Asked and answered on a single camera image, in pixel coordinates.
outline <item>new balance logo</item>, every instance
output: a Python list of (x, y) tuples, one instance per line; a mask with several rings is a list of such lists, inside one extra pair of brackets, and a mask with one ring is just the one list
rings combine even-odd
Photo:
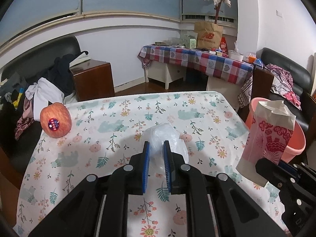
[(213, 33), (208, 33), (205, 32), (204, 35), (202, 35), (202, 38), (206, 38), (206, 39), (213, 39), (214, 34)]

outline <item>white bowl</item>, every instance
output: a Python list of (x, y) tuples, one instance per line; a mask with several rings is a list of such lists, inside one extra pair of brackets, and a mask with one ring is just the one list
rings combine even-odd
[(229, 50), (228, 51), (228, 58), (235, 60), (235, 61), (242, 61), (244, 56), (242, 54), (235, 53), (235, 51), (233, 51), (233, 50)]

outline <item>brown paper bag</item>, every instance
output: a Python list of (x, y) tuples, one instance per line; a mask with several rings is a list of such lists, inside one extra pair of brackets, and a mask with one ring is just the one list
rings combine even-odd
[(196, 22), (194, 24), (194, 32), (197, 34), (198, 49), (218, 49), (221, 44), (223, 27), (212, 22)]

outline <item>pink patterned paper bag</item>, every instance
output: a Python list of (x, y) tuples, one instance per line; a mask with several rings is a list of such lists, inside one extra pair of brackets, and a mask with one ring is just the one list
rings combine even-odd
[(236, 167), (238, 172), (264, 187), (267, 180), (256, 172), (255, 165), (261, 158), (279, 163), (293, 135), (295, 119), (282, 100), (258, 102), (244, 152)]

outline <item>screw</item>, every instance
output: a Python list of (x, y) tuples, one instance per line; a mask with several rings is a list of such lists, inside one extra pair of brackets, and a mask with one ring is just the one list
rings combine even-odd
[(218, 174), (218, 179), (222, 181), (226, 181), (228, 179), (228, 176), (224, 173)]
[(182, 164), (180, 167), (183, 171), (189, 171), (191, 167), (188, 164)]
[(86, 180), (88, 182), (94, 182), (96, 180), (96, 176), (95, 175), (88, 175)]
[(125, 166), (123, 167), (123, 169), (124, 169), (125, 171), (132, 171), (133, 168), (134, 168), (134, 167), (133, 167), (132, 165), (130, 165), (130, 164), (125, 165)]

